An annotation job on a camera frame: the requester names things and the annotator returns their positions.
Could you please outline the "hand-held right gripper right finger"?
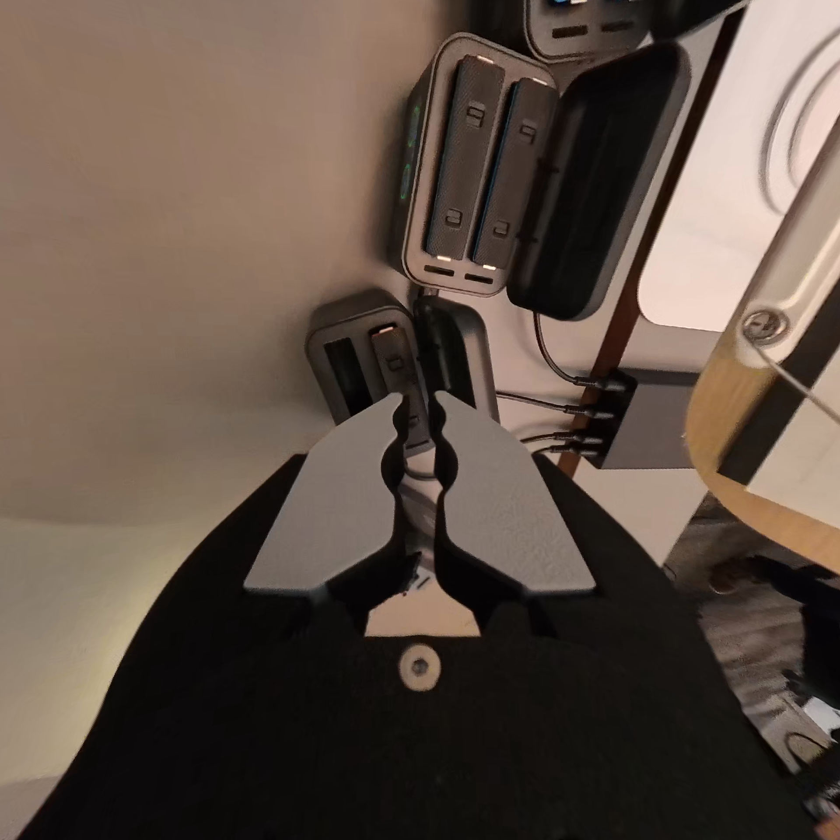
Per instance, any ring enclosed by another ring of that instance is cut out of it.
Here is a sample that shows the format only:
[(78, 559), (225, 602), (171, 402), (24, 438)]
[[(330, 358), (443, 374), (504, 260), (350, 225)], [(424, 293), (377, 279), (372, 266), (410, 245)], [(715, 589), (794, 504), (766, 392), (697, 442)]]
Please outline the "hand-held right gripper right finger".
[(434, 394), (429, 417), (442, 589), (474, 617), (507, 602), (592, 593), (592, 573), (525, 445), (446, 391)]

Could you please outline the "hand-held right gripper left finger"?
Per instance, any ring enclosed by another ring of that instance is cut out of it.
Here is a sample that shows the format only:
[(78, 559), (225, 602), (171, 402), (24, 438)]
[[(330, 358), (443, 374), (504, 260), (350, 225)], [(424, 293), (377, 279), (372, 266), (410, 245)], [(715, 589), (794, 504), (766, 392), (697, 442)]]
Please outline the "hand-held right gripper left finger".
[(392, 393), (310, 449), (245, 577), (248, 592), (368, 612), (406, 588), (415, 560), (399, 487), (409, 406)]

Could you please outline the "black battery charging case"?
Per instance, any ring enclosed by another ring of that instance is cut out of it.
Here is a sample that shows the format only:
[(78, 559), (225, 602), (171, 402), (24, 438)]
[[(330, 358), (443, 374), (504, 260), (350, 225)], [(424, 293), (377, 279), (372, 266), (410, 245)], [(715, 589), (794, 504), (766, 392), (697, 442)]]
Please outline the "black battery charging case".
[(311, 315), (304, 349), (336, 424), (389, 395), (371, 334), (390, 323), (409, 333), (426, 405), (430, 395), (446, 391), (500, 421), (487, 327), (478, 312), (437, 295), (420, 296), (406, 308), (388, 291), (370, 288)]
[(729, 14), (737, 1), (472, 1), (472, 31), (546, 64), (624, 55), (674, 41)]
[[(465, 256), (452, 261), (428, 254), (426, 236), (455, 74), (467, 55), (498, 64), (505, 80)], [(486, 270), (471, 257), (508, 98), (523, 77), (552, 87), (559, 100), (509, 266)], [(535, 59), (476, 35), (448, 37), (407, 100), (391, 262), (429, 290), (478, 298), (505, 291), (513, 305), (548, 319), (589, 318), (606, 296), (689, 87), (690, 60), (677, 41), (609, 60), (559, 91)]]

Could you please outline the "black multi-port power hub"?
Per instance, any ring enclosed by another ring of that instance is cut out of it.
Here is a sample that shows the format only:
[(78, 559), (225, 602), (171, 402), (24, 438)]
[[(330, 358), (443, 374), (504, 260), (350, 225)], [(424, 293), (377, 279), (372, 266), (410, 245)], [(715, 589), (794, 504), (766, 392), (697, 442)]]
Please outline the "black multi-port power hub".
[(694, 371), (616, 369), (619, 391), (600, 391), (584, 434), (583, 458), (597, 469), (691, 469), (686, 417), (700, 374)]

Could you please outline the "white instruction sheet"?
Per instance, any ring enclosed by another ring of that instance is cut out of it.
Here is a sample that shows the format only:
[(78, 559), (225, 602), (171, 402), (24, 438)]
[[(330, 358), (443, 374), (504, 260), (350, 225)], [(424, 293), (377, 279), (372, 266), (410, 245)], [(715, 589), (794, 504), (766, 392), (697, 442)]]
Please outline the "white instruction sheet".
[(753, 496), (839, 527), (839, 427), (783, 379), (772, 383), (718, 474)]

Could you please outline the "white stand base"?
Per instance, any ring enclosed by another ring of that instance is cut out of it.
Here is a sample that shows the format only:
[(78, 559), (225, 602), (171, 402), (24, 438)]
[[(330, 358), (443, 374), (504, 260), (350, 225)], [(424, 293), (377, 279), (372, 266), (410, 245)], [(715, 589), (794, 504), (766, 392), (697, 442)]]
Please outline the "white stand base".
[(725, 329), (838, 119), (838, 1), (744, 9), (639, 281), (644, 318)]

